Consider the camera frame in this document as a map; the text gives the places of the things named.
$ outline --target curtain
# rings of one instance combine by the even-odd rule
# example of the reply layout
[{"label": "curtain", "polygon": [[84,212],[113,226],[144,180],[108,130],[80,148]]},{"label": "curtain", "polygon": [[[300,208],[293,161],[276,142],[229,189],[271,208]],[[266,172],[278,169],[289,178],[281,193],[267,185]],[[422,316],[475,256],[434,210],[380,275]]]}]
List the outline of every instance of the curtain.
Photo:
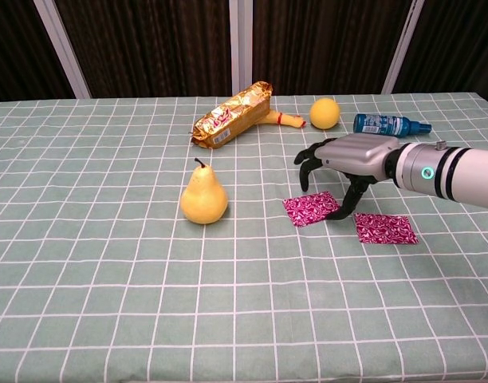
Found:
[{"label": "curtain", "polygon": [[0,101],[74,98],[33,0],[0,0]]},{"label": "curtain", "polygon": [[56,0],[93,97],[228,96],[228,0]]},{"label": "curtain", "polygon": [[380,93],[411,0],[254,0],[253,79],[275,94]]},{"label": "curtain", "polygon": [[488,100],[488,0],[426,0],[394,92],[460,91]]}]

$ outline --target glowing green light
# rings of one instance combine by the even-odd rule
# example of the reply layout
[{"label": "glowing green light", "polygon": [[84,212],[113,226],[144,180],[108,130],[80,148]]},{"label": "glowing green light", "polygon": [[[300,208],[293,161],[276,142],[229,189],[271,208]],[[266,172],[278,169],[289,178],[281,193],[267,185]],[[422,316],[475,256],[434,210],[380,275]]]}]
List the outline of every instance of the glowing green light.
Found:
[{"label": "glowing green light", "polygon": [[430,166],[426,166],[421,170],[421,176],[425,180],[431,180],[432,178],[434,178],[434,174],[435,174],[434,169],[431,168]]}]

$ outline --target pear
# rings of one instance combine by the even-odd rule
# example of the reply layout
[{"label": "pear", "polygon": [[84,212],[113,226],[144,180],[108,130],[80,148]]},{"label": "pear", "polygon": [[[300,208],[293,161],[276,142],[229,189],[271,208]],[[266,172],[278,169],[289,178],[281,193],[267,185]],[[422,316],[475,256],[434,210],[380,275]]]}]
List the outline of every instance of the pear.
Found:
[{"label": "pear", "polygon": [[214,169],[198,158],[200,165],[193,171],[180,197],[180,209],[187,219],[199,224],[218,221],[228,207],[228,195],[219,183]]}]

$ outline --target red patterned cloth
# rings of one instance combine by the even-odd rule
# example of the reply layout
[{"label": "red patterned cloth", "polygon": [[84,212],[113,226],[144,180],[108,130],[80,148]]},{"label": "red patterned cloth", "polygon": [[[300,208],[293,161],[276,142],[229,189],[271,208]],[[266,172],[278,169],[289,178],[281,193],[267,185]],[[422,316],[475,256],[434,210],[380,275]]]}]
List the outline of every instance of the red patterned cloth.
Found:
[{"label": "red patterned cloth", "polygon": [[327,191],[322,193],[303,195],[283,200],[294,226],[302,227],[319,222],[331,211],[335,211],[340,205]]},{"label": "red patterned cloth", "polygon": [[362,243],[418,243],[407,216],[356,213],[354,221]]}]

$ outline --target blue bottle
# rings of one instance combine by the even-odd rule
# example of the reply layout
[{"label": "blue bottle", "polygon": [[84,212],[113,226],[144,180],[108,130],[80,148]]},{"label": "blue bottle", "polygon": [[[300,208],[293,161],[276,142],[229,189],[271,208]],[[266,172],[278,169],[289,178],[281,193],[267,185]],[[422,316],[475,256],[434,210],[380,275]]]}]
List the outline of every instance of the blue bottle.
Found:
[{"label": "blue bottle", "polygon": [[430,133],[432,125],[420,124],[406,117],[380,116],[358,113],[354,117],[355,133],[373,133],[383,136],[405,137],[412,134]]}]

